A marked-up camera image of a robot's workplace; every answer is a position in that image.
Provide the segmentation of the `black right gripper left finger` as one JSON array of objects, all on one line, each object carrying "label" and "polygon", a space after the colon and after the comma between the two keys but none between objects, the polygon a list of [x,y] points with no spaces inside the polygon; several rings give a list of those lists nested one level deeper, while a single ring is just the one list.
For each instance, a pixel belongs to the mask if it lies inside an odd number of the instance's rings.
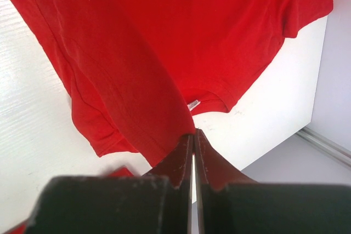
[{"label": "black right gripper left finger", "polygon": [[26,233],[190,233],[193,136],[143,176],[58,176]]}]

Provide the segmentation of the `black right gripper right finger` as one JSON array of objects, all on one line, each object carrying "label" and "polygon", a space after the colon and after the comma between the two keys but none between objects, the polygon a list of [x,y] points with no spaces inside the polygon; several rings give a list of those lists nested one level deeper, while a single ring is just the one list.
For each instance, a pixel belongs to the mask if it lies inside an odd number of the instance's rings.
[{"label": "black right gripper right finger", "polygon": [[350,187],[261,184],[194,137],[200,233],[350,233]]}]

